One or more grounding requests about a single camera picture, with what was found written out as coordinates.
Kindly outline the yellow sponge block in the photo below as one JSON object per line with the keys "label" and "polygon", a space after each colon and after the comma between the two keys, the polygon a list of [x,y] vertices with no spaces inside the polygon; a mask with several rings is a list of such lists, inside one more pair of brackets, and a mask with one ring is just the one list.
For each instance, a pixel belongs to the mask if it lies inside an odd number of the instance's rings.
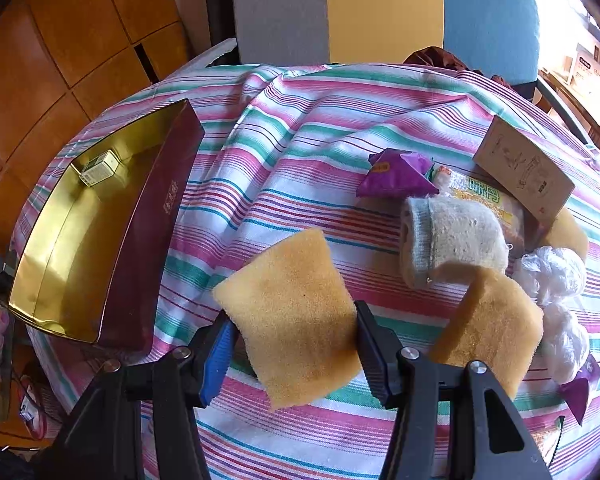
{"label": "yellow sponge block", "polygon": [[242,334],[273,411],[321,399],[361,370],[356,307],[319,229],[261,252],[212,297]]}

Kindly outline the purple snack packet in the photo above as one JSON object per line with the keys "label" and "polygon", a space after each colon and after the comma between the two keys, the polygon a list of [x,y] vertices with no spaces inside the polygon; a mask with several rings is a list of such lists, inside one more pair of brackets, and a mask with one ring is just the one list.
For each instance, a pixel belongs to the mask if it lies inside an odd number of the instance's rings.
{"label": "purple snack packet", "polygon": [[594,392],[600,382],[600,366],[590,353],[584,364],[577,371],[576,377],[571,382],[560,385],[558,390],[571,414],[579,425],[582,425],[584,415]]}
{"label": "purple snack packet", "polygon": [[439,194],[428,176],[434,161],[417,152],[385,148],[368,156],[370,170],[356,189],[358,197],[427,197]]}

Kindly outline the beige cardboard box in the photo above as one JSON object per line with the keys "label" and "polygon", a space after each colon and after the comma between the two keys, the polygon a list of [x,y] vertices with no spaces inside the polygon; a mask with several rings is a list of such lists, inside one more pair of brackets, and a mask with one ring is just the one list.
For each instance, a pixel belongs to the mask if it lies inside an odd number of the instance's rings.
{"label": "beige cardboard box", "polygon": [[542,226],[550,226],[574,190],[568,176],[526,136],[494,116],[474,162]]}

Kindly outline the yellow sponge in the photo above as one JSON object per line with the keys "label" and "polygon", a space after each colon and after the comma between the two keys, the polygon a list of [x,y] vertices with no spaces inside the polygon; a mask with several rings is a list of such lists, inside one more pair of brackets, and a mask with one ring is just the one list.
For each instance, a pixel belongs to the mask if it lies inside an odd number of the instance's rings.
{"label": "yellow sponge", "polygon": [[428,351],[440,364],[481,361],[514,398],[543,338],[543,311],[518,283],[481,268]]}
{"label": "yellow sponge", "polygon": [[582,261],[588,255],[588,237],[574,220],[567,208],[562,208],[552,225],[541,238],[542,246],[568,248],[575,252]]}

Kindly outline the gold and maroon tin tray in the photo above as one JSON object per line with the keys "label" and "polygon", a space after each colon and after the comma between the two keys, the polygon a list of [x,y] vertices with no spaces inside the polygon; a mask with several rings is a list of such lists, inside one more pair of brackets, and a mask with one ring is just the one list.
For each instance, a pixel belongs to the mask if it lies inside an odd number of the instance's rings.
{"label": "gold and maroon tin tray", "polygon": [[[73,159],[18,256],[10,312],[47,335],[146,356],[178,206],[203,136],[181,100]],[[116,173],[85,185],[80,170],[107,150],[120,160]]]}

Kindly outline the striped bed sheet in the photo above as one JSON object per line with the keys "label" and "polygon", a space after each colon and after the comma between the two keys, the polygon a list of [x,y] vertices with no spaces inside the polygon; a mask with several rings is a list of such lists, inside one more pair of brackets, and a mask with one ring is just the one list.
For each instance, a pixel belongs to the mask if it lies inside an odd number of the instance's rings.
{"label": "striped bed sheet", "polygon": [[[355,195],[368,155],[384,148],[471,162],[492,117],[528,136],[574,183],[567,204],[588,237],[588,284],[574,312],[600,363],[600,151],[490,79],[406,65],[182,68],[110,107],[56,155],[23,204],[12,247],[26,238],[70,160],[97,140],[168,103],[188,99],[204,137],[178,210],[158,293],[148,360],[186,344],[218,307],[211,289],[261,250],[317,226],[354,299],[420,351],[464,296],[439,284],[414,292],[399,273],[400,205]],[[394,412],[364,375],[321,400],[270,412],[236,352],[221,393],[197,411],[212,479],[377,479]],[[580,426],[537,354],[516,408],[529,429],[565,416],[550,473],[586,479],[600,460],[600,382]]]}

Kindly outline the green cracker packet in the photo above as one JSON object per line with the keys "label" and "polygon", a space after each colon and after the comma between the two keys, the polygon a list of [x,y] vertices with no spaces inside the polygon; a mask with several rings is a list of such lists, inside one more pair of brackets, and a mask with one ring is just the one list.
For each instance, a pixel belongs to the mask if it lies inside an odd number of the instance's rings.
{"label": "green cracker packet", "polygon": [[435,162],[429,180],[441,194],[473,200],[492,211],[502,228],[509,247],[509,257],[518,258],[524,253],[524,208],[508,193],[486,181]]}

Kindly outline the small green white box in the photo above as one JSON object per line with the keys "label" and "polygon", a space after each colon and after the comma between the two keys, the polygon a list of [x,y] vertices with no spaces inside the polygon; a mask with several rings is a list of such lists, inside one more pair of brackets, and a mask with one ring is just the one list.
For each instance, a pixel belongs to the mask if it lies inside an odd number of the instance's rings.
{"label": "small green white box", "polygon": [[98,185],[114,176],[120,160],[114,151],[107,150],[89,160],[80,170],[80,179],[87,186]]}

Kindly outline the dark red cloth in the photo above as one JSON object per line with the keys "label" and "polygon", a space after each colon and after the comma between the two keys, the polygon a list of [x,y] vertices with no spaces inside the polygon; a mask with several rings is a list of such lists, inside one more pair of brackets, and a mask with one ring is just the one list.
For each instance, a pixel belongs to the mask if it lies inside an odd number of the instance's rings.
{"label": "dark red cloth", "polygon": [[453,53],[440,47],[426,47],[410,54],[404,64],[445,68],[446,70],[469,70],[469,67]]}

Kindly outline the wooden desk with clutter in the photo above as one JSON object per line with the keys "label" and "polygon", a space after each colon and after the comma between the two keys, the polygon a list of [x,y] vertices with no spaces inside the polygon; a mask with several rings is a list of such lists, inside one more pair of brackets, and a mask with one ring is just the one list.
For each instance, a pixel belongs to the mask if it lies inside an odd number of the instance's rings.
{"label": "wooden desk with clutter", "polygon": [[542,65],[539,76],[600,149],[600,42],[577,44],[561,63],[554,60]]}

